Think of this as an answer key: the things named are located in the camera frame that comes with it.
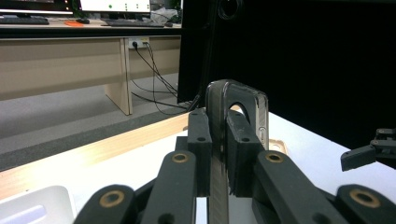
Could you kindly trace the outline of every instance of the gray floor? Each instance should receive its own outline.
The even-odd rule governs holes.
[[[163,78],[177,88],[177,74]],[[168,91],[158,78],[154,83],[155,91]],[[130,86],[132,92],[153,99],[151,92],[143,91],[135,84],[152,90],[152,77],[136,79],[134,83],[131,81]],[[130,116],[114,105],[105,95],[103,86],[0,101],[0,155],[177,105],[176,97],[170,93],[155,93],[156,101],[169,105],[156,105],[134,95],[132,97],[134,113]]]

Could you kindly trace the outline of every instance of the keyboard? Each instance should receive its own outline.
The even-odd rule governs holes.
[[[49,25],[50,23],[45,18],[5,17],[5,18],[0,18],[0,24]]]
[[[108,20],[104,22],[109,26],[118,27],[163,27],[163,24],[152,21]]]

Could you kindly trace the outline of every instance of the computer monitor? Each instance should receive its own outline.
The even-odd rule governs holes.
[[[77,0],[81,12],[108,14],[110,19],[124,18],[150,13],[149,0]]]
[[[73,15],[72,0],[0,0],[0,15]]]

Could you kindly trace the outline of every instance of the monitor screen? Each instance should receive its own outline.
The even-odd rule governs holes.
[[[77,0],[78,10],[100,13],[150,13],[149,0]]]
[[[72,0],[0,0],[2,15],[72,15]]]

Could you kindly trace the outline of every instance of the power outlet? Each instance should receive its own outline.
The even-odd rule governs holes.
[[[149,38],[147,36],[130,37],[128,43],[129,49],[134,49],[134,42],[136,42],[139,49],[146,48],[147,46],[144,43],[149,43]]]

